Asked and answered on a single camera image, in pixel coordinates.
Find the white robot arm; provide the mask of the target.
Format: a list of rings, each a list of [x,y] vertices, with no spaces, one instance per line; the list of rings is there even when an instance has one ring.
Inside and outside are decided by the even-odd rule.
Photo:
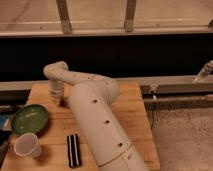
[[[56,104],[63,99],[64,84],[72,86],[68,105],[99,171],[150,171],[110,107],[119,96],[115,79],[70,71],[64,61],[46,65],[43,73]]]

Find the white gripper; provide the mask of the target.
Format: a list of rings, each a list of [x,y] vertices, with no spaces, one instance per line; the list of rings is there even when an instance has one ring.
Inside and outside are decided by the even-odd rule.
[[[64,96],[64,83],[62,81],[49,81],[49,92],[50,96],[55,99],[57,106],[62,106],[62,97]]]

